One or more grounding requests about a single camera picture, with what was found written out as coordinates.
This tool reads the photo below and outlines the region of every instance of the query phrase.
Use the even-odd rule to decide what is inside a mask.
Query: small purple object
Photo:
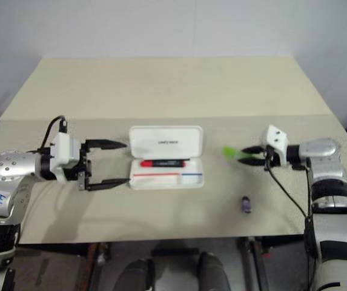
[[[247,196],[242,198],[242,212],[251,213],[251,201]]]

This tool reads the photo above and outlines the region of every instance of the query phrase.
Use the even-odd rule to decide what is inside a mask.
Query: green object
[[[240,150],[227,146],[223,148],[223,155],[225,155],[228,159],[257,158],[255,155],[252,155],[250,153],[243,153]]]

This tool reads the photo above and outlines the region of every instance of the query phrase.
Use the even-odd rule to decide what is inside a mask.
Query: open lid
[[[200,126],[133,126],[131,154],[141,159],[188,159],[202,154]]]

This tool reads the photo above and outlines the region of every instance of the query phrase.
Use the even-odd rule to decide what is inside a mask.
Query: table
[[[35,185],[21,243],[290,235],[303,218],[261,168],[227,161],[224,145],[258,144],[268,124],[291,143],[347,135],[291,58],[45,59],[0,122],[0,152],[38,147],[50,119],[65,114],[83,141],[128,144],[133,125],[200,125],[205,146],[201,189],[132,191],[127,185],[79,192],[76,182]],[[93,178],[126,177],[129,149],[95,150]],[[306,209],[303,172],[275,169]],[[249,196],[253,212],[240,211]]]

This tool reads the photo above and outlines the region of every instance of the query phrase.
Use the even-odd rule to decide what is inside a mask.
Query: white pen box
[[[130,129],[130,187],[189,189],[204,185],[200,126],[134,126]],[[142,167],[144,160],[185,159],[184,167]]]

